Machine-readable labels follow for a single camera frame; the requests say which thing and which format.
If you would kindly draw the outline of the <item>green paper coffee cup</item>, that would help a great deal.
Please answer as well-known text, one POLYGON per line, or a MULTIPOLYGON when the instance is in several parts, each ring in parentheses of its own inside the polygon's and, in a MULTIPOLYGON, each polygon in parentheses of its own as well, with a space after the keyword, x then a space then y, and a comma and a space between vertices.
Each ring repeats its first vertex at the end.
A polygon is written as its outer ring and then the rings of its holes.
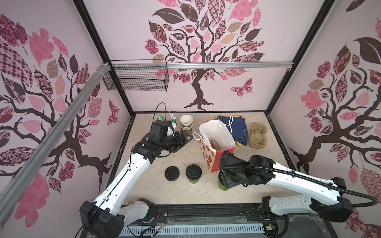
POLYGON ((221 182, 218 182, 218 187, 222 190, 222 191, 227 191, 229 188, 225 187, 221 182))
POLYGON ((189 182, 195 184, 199 182, 199 179, 189 179, 189 182))

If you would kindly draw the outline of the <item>brown pulp cup carrier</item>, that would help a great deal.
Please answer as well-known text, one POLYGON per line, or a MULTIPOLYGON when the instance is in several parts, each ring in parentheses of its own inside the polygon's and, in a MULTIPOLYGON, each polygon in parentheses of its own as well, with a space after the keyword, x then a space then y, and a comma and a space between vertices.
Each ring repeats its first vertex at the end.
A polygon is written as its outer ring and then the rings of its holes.
POLYGON ((220 145, 214 138, 209 139, 209 142, 214 150, 220 150, 220 145))

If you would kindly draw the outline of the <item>red white paper takeout bag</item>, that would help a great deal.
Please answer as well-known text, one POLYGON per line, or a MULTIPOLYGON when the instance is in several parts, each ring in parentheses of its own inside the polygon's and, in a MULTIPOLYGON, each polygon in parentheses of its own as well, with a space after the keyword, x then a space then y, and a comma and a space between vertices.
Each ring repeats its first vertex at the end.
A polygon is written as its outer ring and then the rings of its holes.
POLYGON ((210 173, 219 170, 219 160, 223 153, 233 153, 236 145, 227 124, 221 120, 210 120, 199 126, 193 137, 198 141, 206 167, 210 173))

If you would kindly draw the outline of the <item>black plastic cup lid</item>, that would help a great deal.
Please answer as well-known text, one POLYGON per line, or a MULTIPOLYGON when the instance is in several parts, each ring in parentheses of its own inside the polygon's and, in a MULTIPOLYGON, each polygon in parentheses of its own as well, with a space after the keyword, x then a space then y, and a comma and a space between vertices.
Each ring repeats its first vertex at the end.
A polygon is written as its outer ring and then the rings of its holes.
POLYGON ((192 164, 186 168, 186 177, 188 179, 200 179, 202 176, 202 169, 199 165, 192 164))

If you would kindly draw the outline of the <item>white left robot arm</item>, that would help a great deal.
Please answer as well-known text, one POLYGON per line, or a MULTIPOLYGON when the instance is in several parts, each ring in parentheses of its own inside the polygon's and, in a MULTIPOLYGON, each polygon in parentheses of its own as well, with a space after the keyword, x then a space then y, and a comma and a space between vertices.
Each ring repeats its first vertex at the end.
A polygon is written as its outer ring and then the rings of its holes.
POLYGON ((162 151, 176 153, 192 139, 190 133, 175 131, 171 121, 153 122, 149 133, 132 148, 129 161, 115 179, 94 201, 81 205, 79 230, 97 238, 117 238, 124 227, 145 218, 148 203, 137 201, 124 206, 128 193, 154 160, 162 157, 162 151))

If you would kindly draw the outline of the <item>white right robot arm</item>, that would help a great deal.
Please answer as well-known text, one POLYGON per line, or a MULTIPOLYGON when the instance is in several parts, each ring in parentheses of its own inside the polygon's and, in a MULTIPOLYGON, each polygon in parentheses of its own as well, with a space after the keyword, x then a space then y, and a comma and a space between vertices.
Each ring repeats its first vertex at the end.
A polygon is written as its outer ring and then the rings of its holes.
POLYGON ((244 161, 226 151, 219 160, 219 182, 227 188, 238 185, 272 185, 297 192, 296 196, 262 198, 259 211, 264 219, 288 214, 315 214, 331 222, 345 222, 355 208, 375 206, 370 195, 348 190, 342 178, 316 178, 287 168, 260 155, 244 161))

